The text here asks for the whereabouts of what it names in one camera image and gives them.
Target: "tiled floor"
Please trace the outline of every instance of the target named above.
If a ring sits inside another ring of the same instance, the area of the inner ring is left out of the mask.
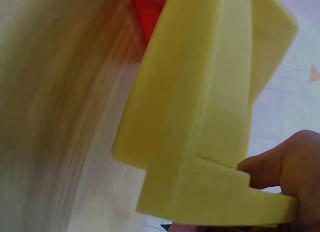
[[[298,19],[295,42],[255,103],[248,156],[269,150],[301,129],[320,132],[320,0],[283,0]],[[280,192],[280,188],[269,188]],[[160,218],[148,216],[144,232],[159,232]]]

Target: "hand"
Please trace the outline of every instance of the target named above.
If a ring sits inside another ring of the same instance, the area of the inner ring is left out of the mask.
[[[309,130],[297,132],[277,147],[245,159],[238,169],[250,174],[253,188],[280,186],[283,194],[297,197],[295,228],[320,231],[320,134]],[[173,224],[170,232],[195,232],[199,228]]]

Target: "red object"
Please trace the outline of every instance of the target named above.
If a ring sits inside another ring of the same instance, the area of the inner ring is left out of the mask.
[[[149,42],[166,0],[133,0],[144,37]]]

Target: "yellow cutout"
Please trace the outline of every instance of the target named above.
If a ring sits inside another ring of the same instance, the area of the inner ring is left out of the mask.
[[[147,172],[139,212],[199,225],[295,219],[295,198],[250,188],[237,164],[297,31],[279,0],[167,0],[112,147]]]
[[[314,65],[311,65],[311,73],[310,73],[309,82],[312,83],[312,82],[317,82],[317,81],[320,81],[320,73]]]

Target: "white tile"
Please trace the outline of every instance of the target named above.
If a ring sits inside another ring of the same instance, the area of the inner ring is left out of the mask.
[[[318,98],[306,98],[304,125],[320,133],[320,102]]]
[[[281,90],[283,88],[284,78],[280,74],[274,74],[265,88]]]
[[[287,138],[304,129],[305,96],[264,89],[257,99],[252,119],[252,136]]]
[[[297,69],[291,68],[283,64],[279,66],[277,73],[280,73],[283,77],[286,77],[286,78],[295,78],[295,79],[300,78]]]
[[[266,152],[278,145],[278,140],[274,138],[262,138],[251,136],[247,157],[255,156]]]
[[[160,232],[160,229],[158,228],[152,228],[149,226],[145,226],[143,229],[143,232]]]
[[[161,228],[161,223],[162,223],[162,218],[157,218],[157,217],[153,217],[153,216],[147,216],[145,219],[145,224],[147,226],[151,226],[154,228]]]
[[[304,83],[303,89],[307,97],[320,98],[320,82]]]
[[[298,70],[299,77],[303,83],[309,83],[311,67],[308,70]]]
[[[282,64],[289,66],[291,68],[297,69],[298,68],[298,61],[297,61],[297,46],[293,44],[291,48],[286,53]]]
[[[304,95],[284,94],[280,113],[279,130],[282,133],[280,137],[290,137],[305,128],[305,104]]]
[[[278,70],[265,88],[301,94],[303,92],[303,83],[301,82],[298,71],[295,69],[292,70],[295,71],[296,77],[282,76],[280,70]]]
[[[278,137],[273,127],[280,123],[283,93],[264,89],[253,107],[251,134],[257,137]]]
[[[302,94],[303,93],[303,83],[297,78],[283,78],[283,85],[281,88],[283,91]]]
[[[280,188],[280,186],[275,186],[275,187],[265,188],[265,189],[263,189],[263,191],[267,191],[269,193],[280,193],[281,188]]]

